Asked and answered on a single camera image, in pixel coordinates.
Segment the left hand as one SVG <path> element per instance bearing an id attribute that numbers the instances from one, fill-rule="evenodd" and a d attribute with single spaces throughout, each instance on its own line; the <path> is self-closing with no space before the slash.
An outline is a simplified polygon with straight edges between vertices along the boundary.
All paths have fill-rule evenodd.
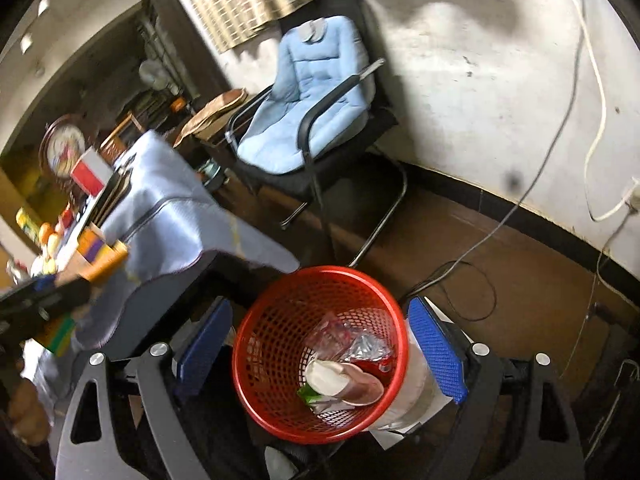
<path id="1" fill-rule="evenodd" d="M 29 446 L 38 446 L 48 440 L 50 422 L 38 398 L 34 384 L 22 378 L 12 393 L 8 417 L 15 437 Z"/>

